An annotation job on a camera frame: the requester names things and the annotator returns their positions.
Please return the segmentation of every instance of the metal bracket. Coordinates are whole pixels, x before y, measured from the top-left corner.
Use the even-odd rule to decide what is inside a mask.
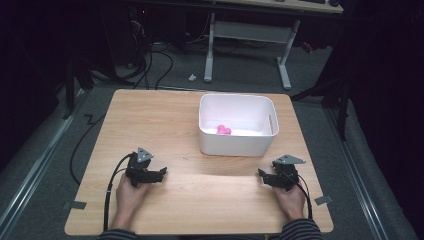
[[[138,147],[138,157],[137,157],[138,163],[147,161],[147,160],[152,159],[152,158],[153,158],[153,155],[151,153],[144,150],[142,147]]]

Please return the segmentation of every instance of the wooden table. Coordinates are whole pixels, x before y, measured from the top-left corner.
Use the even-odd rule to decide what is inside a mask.
[[[154,155],[149,170],[168,167],[162,183],[151,186],[132,230],[137,234],[278,233],[287,222],[277,199],[257,173],[272,173],[271,162],[290,154],[307,161],[296,165],[306,180],[314,219],[322,232],[333,223],[327,206],[313,199],[323,195],[290,98],[260,94],[276,108],[280,132],[263,157],[204,155],[199,148],[199,103],[205,92],[118,90],[81,182],[65,231],[69,235],[102,232],[107,184],[117,163],[141,146]],[[116,212],[114,181],[110,220]]]

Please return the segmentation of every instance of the white table leg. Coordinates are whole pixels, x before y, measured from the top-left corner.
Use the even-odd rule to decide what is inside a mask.
[[[284,49],[284,54],[282,57],[277,57],[278,69],[280,70],[281,81],[283,82],[283,87],[286,90],[291,89],[289,75],[287,74],[286,61],[290,53],[290,49],[293,45],[294,38],[296,37],[297,29],[299,28],[300,21],[296,20],[291,28],[286,48]]]
[[[206,66],[205,66],[205,82],[212,81],[212,71],[213,71],[213,39],[215,35],[215,13],[211,13],[211,23],[209,27],[209,49],[208,55],[206,56]]]

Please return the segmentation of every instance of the wrist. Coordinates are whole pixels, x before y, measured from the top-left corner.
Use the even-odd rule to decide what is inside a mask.
[[[297,219],[305,218],[305,215],[303,214],[303,212],[298,212],[298,211],[285,211],[284,214],[286,215],[287,220],[289,222],[297,220]]]
[[[131,212],[119,211],[113,219],[111,229],[125,229],[129,230],[131,227],[133,214]]]

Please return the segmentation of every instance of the dark background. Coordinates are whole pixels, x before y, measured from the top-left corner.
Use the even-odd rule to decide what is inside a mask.
[[[423,2],[362,0],[342,5],[346,17],[372,21],[341,26],[306,20],[295,44],[334,47],[317,86],[332,79],[348,81],[349,97],[375,160],[417,235],[424,238],[419,226],[424,222]],[[1,2],[0,169],[57,106],[55,95],[65,82],[70,59],[82,59],[87,69],[109,75],[116,74],[117,64],[139,63],[130,27],[114,25],[128,21],[127,9],[110,7],[114,11],[76,1]],[[205,13],[183,10],[147,10],[146,30],[180,48],[191,40],[186,32],[197,36],[206,18]],[[129,47],[122,48],[116,39]]]

